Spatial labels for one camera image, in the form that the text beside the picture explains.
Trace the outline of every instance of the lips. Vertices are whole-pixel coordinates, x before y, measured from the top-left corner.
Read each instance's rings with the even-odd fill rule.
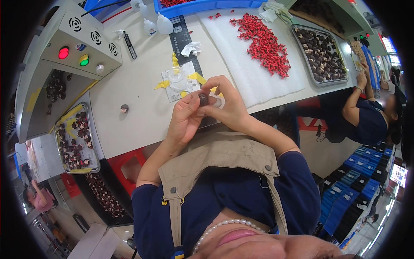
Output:
[[[235,231],[231,231],[220,239],[219,243],[217,244],[217,247],[221,246],[222,244],[226,244],[230,241],[253,235],[257,235],[257,233],[248,229],[238,229]]]

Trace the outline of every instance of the hand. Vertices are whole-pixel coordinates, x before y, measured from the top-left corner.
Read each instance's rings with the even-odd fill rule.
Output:
[[[219,109],[211,105],[206,105],[199,108],[197,113],[214,117],[232,130],[246,133],[250,125],[249,121],[254,118],[247,112],[239,92],[224,75],[209,78],[207,83],[201,88],[210,90],[214,87],[218,87],[214,93],[215,95],[219,95],[220,93],[224,95],[226,102],[223,108]]]
[[[365,74],[367,76],[369,76],[369,66],[368,63],[366,61],[361,62],[361,66],[363,67]]]
[[[35,179],[33,179],[33,180],[31,181],[31,184],[33,185],[33,187],[34,187],[34,188],[36,188],[36,187],[37,187],[37,181],[36,181]]]
[[[359,74],[356,77],[356,81],[358,82],[358,87],[361,88],[362,90],[364,90],[365,86],[366,86],[365,70],[361,70],[359,72]]]
[[[193,137],[200,126],[203,116],[197,115],[196,111],[200,106],[199,93],[209,94],[209,90],[198,90],[186,95],[174,105],[173,115],[166,140],[172,145],[184,147]],[[209,104],[217,101],[209,96]]]

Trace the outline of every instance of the pearl necklace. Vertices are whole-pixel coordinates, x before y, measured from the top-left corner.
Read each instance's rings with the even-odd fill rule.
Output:
[[[217,225],[212,226],[211,228],[207,229],[206,232],[200,237],[200,239],[197,241],[197,244],[195,244],[195,246],[193,247],[193,252],[192,254],[197,253],[198,248],[200,247],[201,243],[204,241],[204,239],[206,238],[206,236],[211,233],[213,230],[221,227],[222,225],[227,225],[227,224],[232,224],[232,223],[239,223],[239,224],[246,224],[247,226],[251,226],[252,228],[261,231],[263,233],[266,233],[266,231],[262,230],[260,227],[258,227],[256,224],[253,224],[251,221],[248,220],[239,220],[239,219],[231,219],[231,220],[224,220],[222,222],[217,223]]]

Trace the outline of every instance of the beige apron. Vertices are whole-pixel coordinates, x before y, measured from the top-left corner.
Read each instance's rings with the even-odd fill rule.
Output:
[[[209,133],[192,141],[188,151],[158,169],[164,200],[170,202],[171,231],[174,247],[181,246],[181,204],[199,176],[209,166],[241,167],[266,177],[280,234],[287,235],[287,225],[274,177],[279,176],[273,149],[240,132]]]

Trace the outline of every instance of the navy blue shirt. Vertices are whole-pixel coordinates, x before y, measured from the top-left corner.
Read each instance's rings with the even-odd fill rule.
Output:
[[[320,196],[308,164],[296,151],[281,155],[274,179],[291,235],[310,234],[320,216]],[[264,176],[244,168],[208,167],[181,206],[185,256],[207,226],[224,209],[253,218],[277,231],[270,191]],[[171,258],[174,244],[170,208],[162,205],[163,187],[144,184],[132,192],[134,239],[143,259]]]
[[[384,111],[377,101],[358,100],[356,107],[359,108],[358,126],[346,123],[346,137],[361,144],[375,145],[378,141],[387,137],[387,123],[382,116]]]

